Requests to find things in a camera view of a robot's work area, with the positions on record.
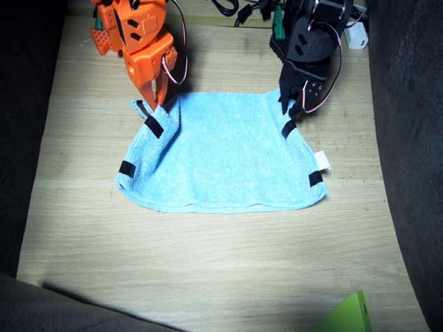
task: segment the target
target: green connector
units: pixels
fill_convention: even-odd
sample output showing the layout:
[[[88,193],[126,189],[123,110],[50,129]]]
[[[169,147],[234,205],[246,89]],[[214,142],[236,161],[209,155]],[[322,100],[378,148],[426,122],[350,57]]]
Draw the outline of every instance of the green connector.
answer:
[[[286,39],[283,28],[282,6],[280,5],[275,7],[274,18],[272,20],[272,30],[277,40]]]
[[[97,14],[96,17],[96,25],[94,26],[96,31],[103,31],[105,27],[103,26],[102,20],[100,19],[100,16]]]
[[[365,292],[354,293],[337,306],[311,332],[373,332]]]

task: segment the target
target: towel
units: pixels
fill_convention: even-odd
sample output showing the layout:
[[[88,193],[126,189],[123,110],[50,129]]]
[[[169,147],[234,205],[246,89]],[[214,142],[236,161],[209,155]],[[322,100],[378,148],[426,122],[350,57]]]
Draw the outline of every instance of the towel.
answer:
[[[116,183],[137,204],[161,212],[297,210],[327,190],[280,92],[185,93],[145,119]]]

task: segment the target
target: white plug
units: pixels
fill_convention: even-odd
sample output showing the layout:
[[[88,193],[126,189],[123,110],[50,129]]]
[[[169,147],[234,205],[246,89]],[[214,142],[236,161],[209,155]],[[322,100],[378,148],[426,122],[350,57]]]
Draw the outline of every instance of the white plug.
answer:
[[[365,26],[361,22],[357,22],[350,28],[345,29],[345,37],[347,46],[351,50],[363,50],[368,45],[368,34]]]

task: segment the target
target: wooden table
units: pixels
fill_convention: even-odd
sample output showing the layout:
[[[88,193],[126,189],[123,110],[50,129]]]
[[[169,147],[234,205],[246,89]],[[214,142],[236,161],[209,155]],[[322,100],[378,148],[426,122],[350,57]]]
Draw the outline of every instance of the wooden table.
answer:
[[[129,106],[140,95],[115,53],[99,56],[84,6],[71,4],[64,25],[19,279],[187,331],[308,331],[363,289],[376,331],[427,330],[386,202],[368,50],[344,46],[331,98],[299,123],[332,164],[325,200],[293,212],[158,213],[114,183],[143,124]],[[204,8],[188,14],[186,88],[278,88],[270,30],[232,28]]]

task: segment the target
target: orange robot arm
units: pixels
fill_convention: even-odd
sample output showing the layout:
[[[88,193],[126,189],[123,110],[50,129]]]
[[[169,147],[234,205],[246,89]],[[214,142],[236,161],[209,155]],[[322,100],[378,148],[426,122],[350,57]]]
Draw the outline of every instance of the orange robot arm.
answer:
[[[155,111],[168,90],[168,75],[177,60],[172,35],[163,28],[165,0],[91,0],[97,4],[104,31],[91,29],[101,55],[108,50],[123,53],[127,73],[143,98]],[[156,95],[152,81],[156,80]]]

